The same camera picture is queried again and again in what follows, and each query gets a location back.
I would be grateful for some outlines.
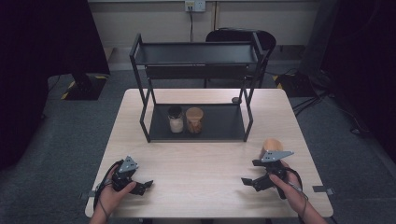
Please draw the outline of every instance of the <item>hand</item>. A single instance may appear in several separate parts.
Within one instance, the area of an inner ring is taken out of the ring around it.
[[[287,163],[281,161],[283,166],[289,167]],[[293,185],[301,188],[300,183],[298,182],[297,176],[292,172],[287,171],[287,176],[284,182],[279,179],[276,175],[270,174],[270,179],[272,182],[280,187],[284,192],[285,196],[288,199],[290,207],[299,214],[299,216],[303,219],[306,224],[321,224],[327,223],[326,220],[318,213],[318,211],[312,206],[312,204],[305,198],[305,196],[289,185],[288,183],[292,183]]]
[[[289,165],[287,163],[285,163],[284,161],[281,161],[281,162],[282,162],[283,166],[289,167]],[[278,187],[280,187],[285,192],[285,196],[289,201],[290,207],[296,213],[300,214],[300,216],[302,217],[304,215],[302,213],[304,212],[306,198],[301,192],[297,191],[291,185],[287,184],[290,182],[290,183],[294,184],[295,186],[301,188],[300,183],[298,182],[297,176],[295,174],[293,174],[292,172],[287,171],[285,182],[283,180],[281,180],[279,177],[277,177],[276,175],[270,174],[270,179],[272,180],[272,182],[274,184],[276,184]]]
[[[111,169],[106,179],[111,180],[111,176],[113,176],[117,167],[118,165]],[[123,197],[131,192],[135,186],[136,183],[132,182],[125,186],[124,189],[115,191],[111,182],[107,184],[100,194],[98,204],[95,207],[90,223],[106,223],[108,216],[113,213],[114,209],[116,209],[116,207],[120,204]]]

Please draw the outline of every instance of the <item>chair backrest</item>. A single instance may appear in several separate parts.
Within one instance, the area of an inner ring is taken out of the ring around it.
[[[240,29],[240,28],[219,28],[211,31],[206,36],[206,42],[218,41],[250,41],[253,33],[259,38],[263,50],[272,53],[276,46],[276,39],[273,35],[262,30]]]

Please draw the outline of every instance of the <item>yellow tape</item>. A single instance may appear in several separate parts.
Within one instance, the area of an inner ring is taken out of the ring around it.
[[[61,97],[61,100],[64,100],[64,99],[66,99],[66,97],[67,97],[67,94],[69,94],[69,92],[66,92],[65,94],[63,94],[63,95],[62,95],[62,97]]]

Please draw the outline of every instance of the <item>black shelf tray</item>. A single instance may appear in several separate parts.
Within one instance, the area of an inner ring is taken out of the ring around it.
[[[169,127],[169,104],[156,104],[151,118],[149,138],[152,142],[180,141],[243,141],[245,127],[240,104],[177,104],[183,113],[191,107],[200,107],[204,111],[202,132],[190,133],[184,117],[182,133],[172,133]]]

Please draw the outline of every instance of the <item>jar lid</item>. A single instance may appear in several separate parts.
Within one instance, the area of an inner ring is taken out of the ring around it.
[[[172,105],[168,109],[169,118],[171,119],[178,119],[181,116],[181,106],[179,105]]]

